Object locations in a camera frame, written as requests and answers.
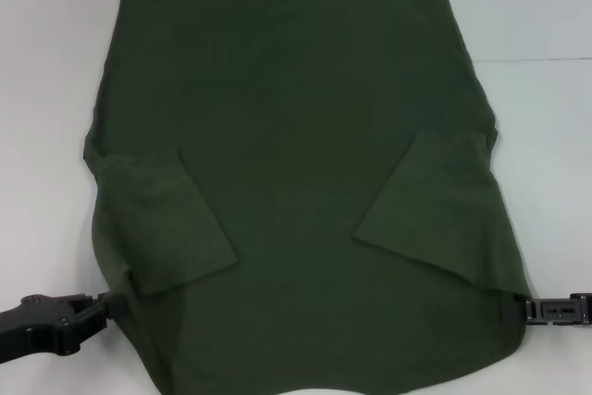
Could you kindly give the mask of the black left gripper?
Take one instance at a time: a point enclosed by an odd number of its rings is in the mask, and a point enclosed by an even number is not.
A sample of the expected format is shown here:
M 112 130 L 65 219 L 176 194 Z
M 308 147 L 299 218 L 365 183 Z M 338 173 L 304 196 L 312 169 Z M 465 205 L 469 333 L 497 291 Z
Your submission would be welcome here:
M 44 295 L 24 297 L 1 313 L 1 355 L 53 353 L 69 356 L 107 327 L 107 320 L 126 314 L 126 297 L 109 292 L 79 294 L 68 302 Z

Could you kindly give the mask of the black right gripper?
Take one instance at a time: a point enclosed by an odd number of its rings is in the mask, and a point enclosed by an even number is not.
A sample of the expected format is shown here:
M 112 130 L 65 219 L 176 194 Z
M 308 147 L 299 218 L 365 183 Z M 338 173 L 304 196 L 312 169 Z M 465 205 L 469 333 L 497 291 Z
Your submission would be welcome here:
M 571 299 L 513 299 L 502 305 L 504 319 L 524 324 L 575 324 L 587 327 L 591 325 L 591 311 L 591 293 L 572 293 Z

